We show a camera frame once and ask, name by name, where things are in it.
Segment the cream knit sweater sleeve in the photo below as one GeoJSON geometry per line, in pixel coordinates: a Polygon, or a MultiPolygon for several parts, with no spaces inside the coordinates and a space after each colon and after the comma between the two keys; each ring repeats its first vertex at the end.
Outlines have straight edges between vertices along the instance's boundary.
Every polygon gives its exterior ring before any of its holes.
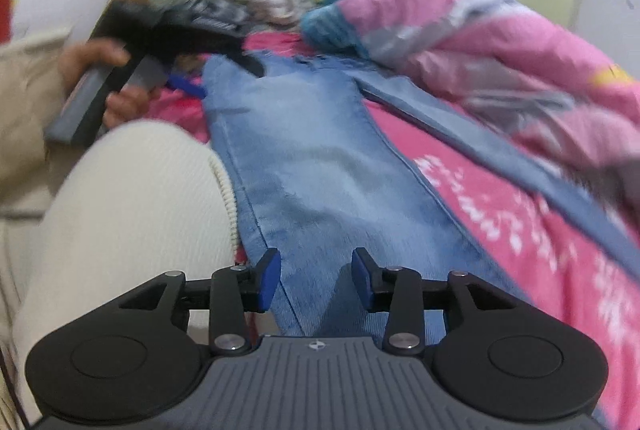
{"type": "Polygon", "coordinates": [[[1,206],[1,424],[39,418],[24,366],[77,317],[168,271],[207,278],[239,246],[235,197],[215,151],[180,127],[117,127],[63,182],[35,175],[1,206]]]}

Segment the pink grey quilt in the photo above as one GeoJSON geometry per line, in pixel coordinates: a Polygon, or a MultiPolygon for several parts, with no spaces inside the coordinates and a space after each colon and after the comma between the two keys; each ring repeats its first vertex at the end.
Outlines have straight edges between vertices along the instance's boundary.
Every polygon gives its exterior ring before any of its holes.
{"type": "Polygon", "coordinates": [[[411,80],[608,201],[639,205],[639,83],[516,0],[337,0],[300,30],[411,80]]]}

